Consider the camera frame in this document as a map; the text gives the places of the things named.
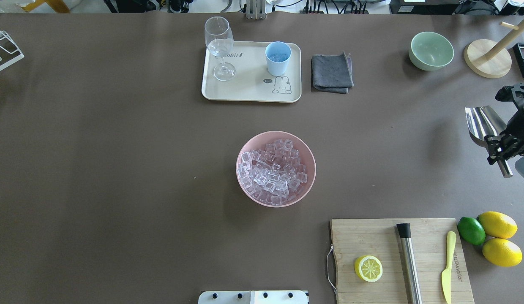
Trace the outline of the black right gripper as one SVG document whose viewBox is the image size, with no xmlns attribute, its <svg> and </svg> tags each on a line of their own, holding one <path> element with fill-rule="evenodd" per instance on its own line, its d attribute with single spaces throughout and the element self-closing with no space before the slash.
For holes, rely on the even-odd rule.
<svg viewBox="0 0 524 304">
<path fill-rule="evenodd" d="M 495 98 L 500 102 L 513 102 L 517 112 L 508 121 L 504 134 L 484 136 L 490 165 L 517 155 L 524 156 L 524 84 L 505 86 L 498 90 Z"/>
</svg>

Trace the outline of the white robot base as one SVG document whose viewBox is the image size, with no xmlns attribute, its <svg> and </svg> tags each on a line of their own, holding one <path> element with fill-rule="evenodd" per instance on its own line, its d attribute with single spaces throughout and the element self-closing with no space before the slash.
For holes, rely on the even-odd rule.
<svg viewBox="0 0 524 304">
<path fill-rule="evenodd" d="M 199 304 L 309 304 L 304 290 L 228 290 L 206 291 L 198 298 Z"/>
</svg>

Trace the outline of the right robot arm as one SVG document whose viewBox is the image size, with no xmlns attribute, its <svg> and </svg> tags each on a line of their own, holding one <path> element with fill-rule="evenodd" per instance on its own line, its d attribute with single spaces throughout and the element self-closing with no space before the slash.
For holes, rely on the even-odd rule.
<svg viewBox="0 0 524 304">
<path fill-rule="evenodd" d="M 524 178 L 524 84 L 519 83 L 501 88 L 496 96 L 500 102 L 513 102 L 517 111 L 498 135 L 488 133 L 484 137 L 487 144 L 488 163 L 499 165 L 505 178 L 511 177 L 507 160 L 521 156 L 515 163 L 516 170 Z"/>
</svg>

